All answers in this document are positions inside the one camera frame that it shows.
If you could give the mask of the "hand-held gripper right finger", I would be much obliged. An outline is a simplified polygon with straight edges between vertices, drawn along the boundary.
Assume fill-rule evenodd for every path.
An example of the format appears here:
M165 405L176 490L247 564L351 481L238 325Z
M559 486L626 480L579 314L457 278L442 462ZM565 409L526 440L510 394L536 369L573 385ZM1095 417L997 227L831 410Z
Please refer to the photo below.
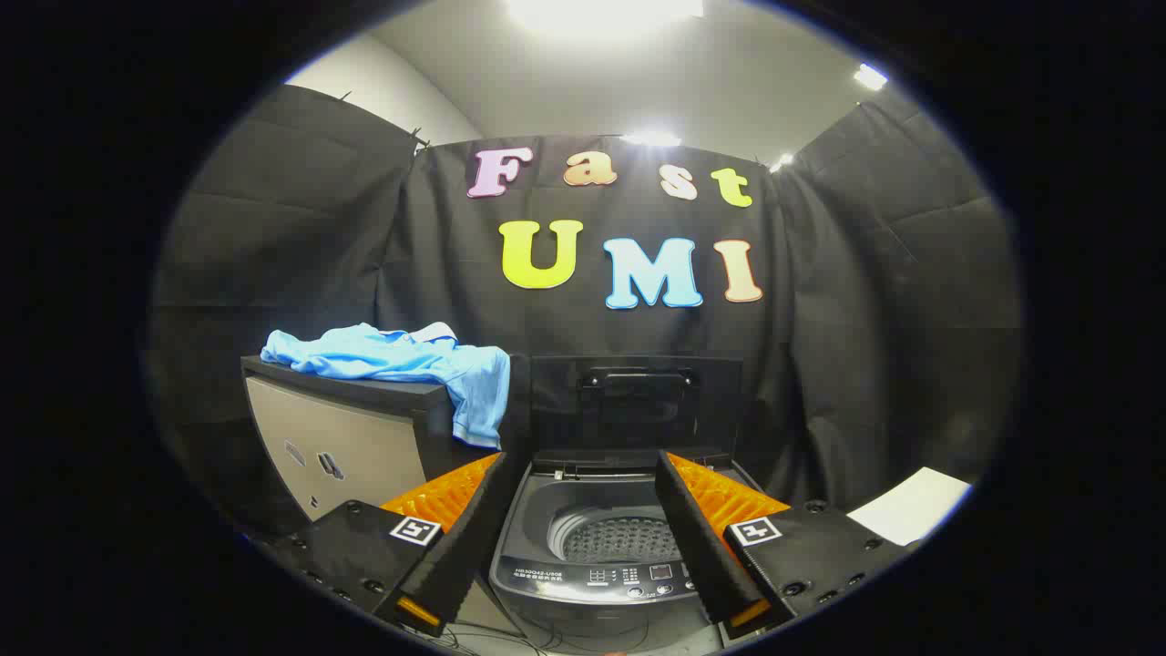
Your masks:
M909 553L826 502L787 505L666 451L655 494L702 607L729 639L816 613Z

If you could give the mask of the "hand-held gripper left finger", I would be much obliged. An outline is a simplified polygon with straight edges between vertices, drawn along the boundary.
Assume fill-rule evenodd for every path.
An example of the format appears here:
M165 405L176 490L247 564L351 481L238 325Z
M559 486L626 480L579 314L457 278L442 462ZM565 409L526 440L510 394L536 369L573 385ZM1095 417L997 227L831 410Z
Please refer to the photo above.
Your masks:
M437 639L496 546L511 477L496 453L379 506L349 499L275 539L273 556L358 611Z

